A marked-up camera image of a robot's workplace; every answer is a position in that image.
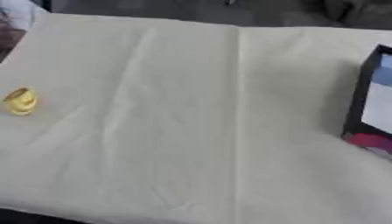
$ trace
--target yellow toy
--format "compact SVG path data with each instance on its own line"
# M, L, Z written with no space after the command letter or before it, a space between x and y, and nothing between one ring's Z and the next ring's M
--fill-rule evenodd
M3 101L12 114L27 116L37 106L38 97L29 88L22 87L8 94Z

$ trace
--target tablecloth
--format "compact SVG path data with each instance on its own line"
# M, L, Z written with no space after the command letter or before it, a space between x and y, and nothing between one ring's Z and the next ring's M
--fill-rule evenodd
M390 31L52 14L0 66L0 207L94 223L390 223L392 164L339 138Z

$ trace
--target white cloth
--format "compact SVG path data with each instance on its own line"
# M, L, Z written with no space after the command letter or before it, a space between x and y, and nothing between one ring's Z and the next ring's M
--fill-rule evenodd
M30 0L0 0L0 8L8 15L13 27L26 31L46 12Z
M0 66L0 207L118 224L389 224L392 164L339 139L390 31L47 15Z

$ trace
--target gray floor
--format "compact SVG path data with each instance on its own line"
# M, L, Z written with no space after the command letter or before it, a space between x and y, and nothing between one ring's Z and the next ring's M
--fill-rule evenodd
M56 12L175 18L245 26L334 25L323 15L322 0L53 0Z

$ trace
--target box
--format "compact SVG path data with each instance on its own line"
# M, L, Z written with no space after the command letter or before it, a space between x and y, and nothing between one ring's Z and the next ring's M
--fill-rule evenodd
M392 159L392 48L378 45L362 65L342 137Z

